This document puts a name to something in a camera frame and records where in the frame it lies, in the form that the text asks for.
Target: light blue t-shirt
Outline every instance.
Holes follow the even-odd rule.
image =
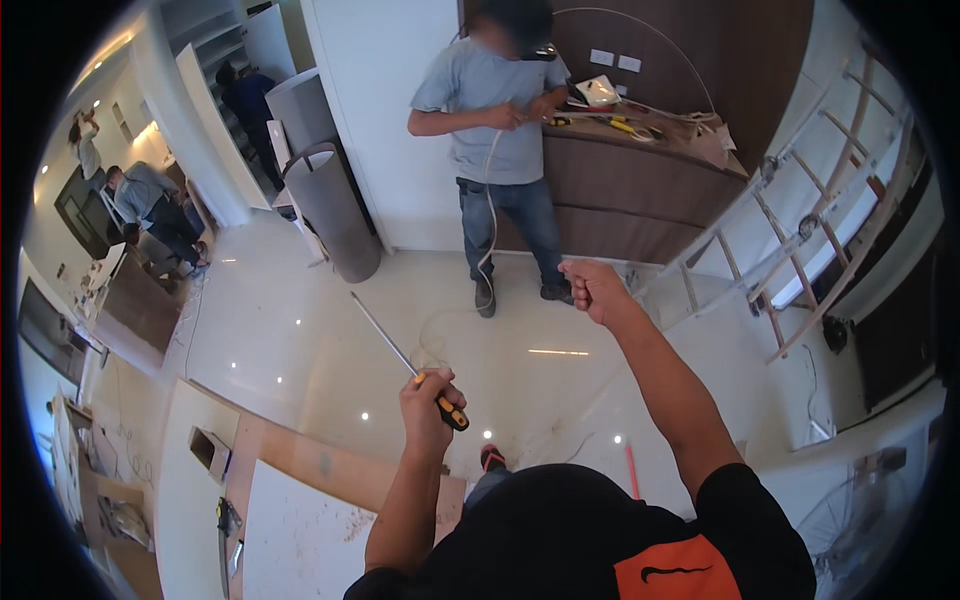
[[[566,85],[570,72],[557,56],[553,61],[506,60],[487,52],[470,38],[454,42],[433,61],[410,108],[462,112],[510,102],[526,112],[543,92]],[[517,185],[543,177],[541,123],[524,123],[504,132],[490,162],[489,183]],[[476,127],[450,134],[450,159],[459,177],[483,181],[483,166],[496,130]]]

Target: orange logo patch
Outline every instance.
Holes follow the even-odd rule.
[[[623,600],[740,600],[727,561],[703,536],[650,546],[613,568]]]

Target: hand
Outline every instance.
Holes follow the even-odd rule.
[[[483,109],[484,125],[495,130],[512,132],[526,120],[526,115],[509,102]]]
[[[460,390],[453,387],[450,369],[425,369],[426,378],[418,386],[414,377],[400,390],[400,414],[407,432],[407,449],[442,460],[453,441],[453,428],[440,416],[437,396],[443,395],[459,409],[467,406]]]
[[[607,263],[592,258],[567,259],[557,266],[557,270],[571,275],[574,305],[578,310],[586,311],[594,323],[610,324],[611,314],[638,306],[627,293],[620,276]]]
[[[553,115],[557,113],[557,107],[550,99],[550,94],[543,94],[534,98],[530,103],[529,118],[538,123],[549,123]]]

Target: swoosh logo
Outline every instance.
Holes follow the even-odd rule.
[[[696,571],[707,571],[710,570],[711,566],[705,566],[703,568],[656,568],[655,566],[644,566],[640,570],[640,579],[643,580],[643,583],[647,583],[647,577],[654,574],[659,575],[668,575],[670,573],[693,573]]]

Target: blue jeans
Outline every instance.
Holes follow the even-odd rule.
[[[483,183],[457,178],[460,186],[460,209],[464,213],[464,250],[470,265],[470,278],[483,280],[477,265],[490,249],[493,236],[493,218],[487,204],[487,189]],[[533,252],[540,267],[543,285],[560,285],[564,274],[557,271],[560,264],[560,232],[553,214],[553,201],[546,180],[524,185],[491,185],[493,205],[501,209],[520,231],[527,247]],[[483,266],[487,276],[493,274],[492,260]]]
[[[476,506],[487,492],[493,489],[498,483],[504,481],[508,477],[513,475],[505,468],[497,468],[492,471],[488,471],[480,477],[480,481],[477,482],[477,485],[473,488],[473,492],[470,492],[470,495],[467,496],[467,499],[464,500],[464,513]]]

